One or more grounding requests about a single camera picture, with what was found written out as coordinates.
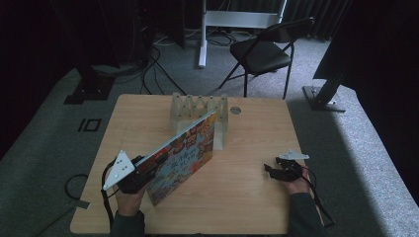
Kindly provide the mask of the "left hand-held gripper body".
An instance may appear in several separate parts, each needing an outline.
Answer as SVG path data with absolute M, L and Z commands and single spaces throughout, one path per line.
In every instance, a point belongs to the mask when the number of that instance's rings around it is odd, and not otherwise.
M 140 165 L 145 161 L 146 158 L 142 156 L 129 159 L 127 154 L 121 150 L 103 184 L 103 190 L 107 191 L 112 186 L 117 185 L 124 194 L 137 193 L 155 177 L 156 168 L 154 164 L 140 170 Z

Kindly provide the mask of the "black metal stand with panel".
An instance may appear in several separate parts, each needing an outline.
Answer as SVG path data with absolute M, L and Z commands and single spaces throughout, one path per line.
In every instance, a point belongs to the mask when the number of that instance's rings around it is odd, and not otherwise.
M 325 79 L 325 83 L 321 87 L 313 85 L 302 87 L 313 111 L 346 112 L 336 93 L 351 65 L 355 45 L 348 36 L 336 35 L 333 38 L 314 73 L 314 79 Z

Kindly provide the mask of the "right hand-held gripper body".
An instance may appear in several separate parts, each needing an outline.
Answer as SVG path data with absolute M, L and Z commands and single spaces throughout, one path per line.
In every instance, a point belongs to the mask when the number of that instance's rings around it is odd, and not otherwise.
M 302 167 L 297 160 L 308 159 L 309 156 L 289 150 L 285 154 L 280 155 L 276 158 L 277 164 L 281 167 L 275 173 L 275 178 L 279 181 L 293 182 L 302 176 Z

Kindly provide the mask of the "grey floor tape piece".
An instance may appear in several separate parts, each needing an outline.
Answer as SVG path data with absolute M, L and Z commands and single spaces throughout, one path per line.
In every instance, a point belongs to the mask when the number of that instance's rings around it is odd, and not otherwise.
M 88 201 L 80 200 L 80 199 L 72 199 L 69 203 L 71 207 L 79 207 L 83 209 L 88 209 L 90 203 Z

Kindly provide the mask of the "black stand with flat base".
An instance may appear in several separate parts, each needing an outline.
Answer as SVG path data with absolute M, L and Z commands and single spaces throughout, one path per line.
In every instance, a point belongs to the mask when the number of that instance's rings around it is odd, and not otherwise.
M 82 105 L 85 101 L 106 101 L 113 88 L 115 77 L 98 75 L 88 62 L 80 40 L 72 28 L 61 0 L 48 0 L 63 30 L 63 44 L 70 56 L 80 81 L 71 95 L 64 100 L 65 105 Z

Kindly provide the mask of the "person's right hand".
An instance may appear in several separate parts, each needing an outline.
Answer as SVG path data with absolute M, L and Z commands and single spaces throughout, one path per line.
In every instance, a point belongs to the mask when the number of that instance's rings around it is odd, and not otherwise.
M 293 182 L 284 182 L 284 186 L 290 195 L 294 194 L 309 194 L 310 184 L 308 181 L 308 170 L 306 167 L 302 168 L 302 176 Z

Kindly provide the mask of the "person's left hand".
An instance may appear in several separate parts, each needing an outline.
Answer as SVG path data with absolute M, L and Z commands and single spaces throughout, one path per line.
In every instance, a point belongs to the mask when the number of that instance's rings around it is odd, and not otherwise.
M 147 186 L 144 186 L 135 194 L 125 194 L 120 191 L 117 185 L 114 185 L 113 190 L 116 193 L 118 214 L 122 216 L 135 216 L 139 211 L 146 189 Z

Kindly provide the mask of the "clear acrylic book rack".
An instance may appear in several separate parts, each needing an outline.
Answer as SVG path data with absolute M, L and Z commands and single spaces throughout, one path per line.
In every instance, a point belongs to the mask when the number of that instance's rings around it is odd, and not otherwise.
M 228 100 L 226 95 L 203 97 L 181 96 L 179 93 L 174 93 L 170 109 L 171 128 L 175 133 L 179 133 L 210 111 L 216 112 L 213 148 L 222 150 L 228 129 Z

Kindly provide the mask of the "colourful cartoon picture book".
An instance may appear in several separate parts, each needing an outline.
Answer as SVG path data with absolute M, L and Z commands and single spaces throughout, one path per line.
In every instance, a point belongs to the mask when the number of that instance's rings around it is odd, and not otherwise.
M 147 189 L 153 205 L 167 198 L 212 158 L 215 119 L 216 112 L 208 112 L 145 156 L 168 155 Z

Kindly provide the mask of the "white metal stand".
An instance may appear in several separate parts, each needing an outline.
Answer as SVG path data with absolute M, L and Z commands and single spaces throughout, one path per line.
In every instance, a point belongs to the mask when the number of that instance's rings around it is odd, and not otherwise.
M 207 65 L 207 27 L 264 29 L 283 20 L 288 0 L 281 0 L 277 13 L 212 11 L 207 9 L 207 0 L 203 0 L 202 36 L 198 66 Z

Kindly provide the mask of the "dark curtain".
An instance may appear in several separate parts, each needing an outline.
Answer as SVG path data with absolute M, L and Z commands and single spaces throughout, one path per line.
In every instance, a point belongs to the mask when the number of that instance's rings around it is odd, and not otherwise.
M 283 20 L 291 22 L 312 17 L 315 22 L 309 35 L 331 40 L 352 2 L 353 0 L 286 0 Z

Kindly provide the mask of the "black folding chair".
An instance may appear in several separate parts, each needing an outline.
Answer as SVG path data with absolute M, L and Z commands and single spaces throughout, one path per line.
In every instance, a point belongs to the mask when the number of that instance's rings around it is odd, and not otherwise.
M 294 44 L 309 34 L 314 23 L 313 17 L 278 23 L 264 29 L 253 39 L 233 43 L 229 52 L 237 63 L 218 88 L 221 89 L 227 81 L 239 78 L 239 75 L 233 76 L 233 73 L 241 66 L 244 69 L 243 96 L 247 97 L 249 75 L 257 77 L 286 67 L 288 71 L 283 93 L 285 99 L 293 67 Z

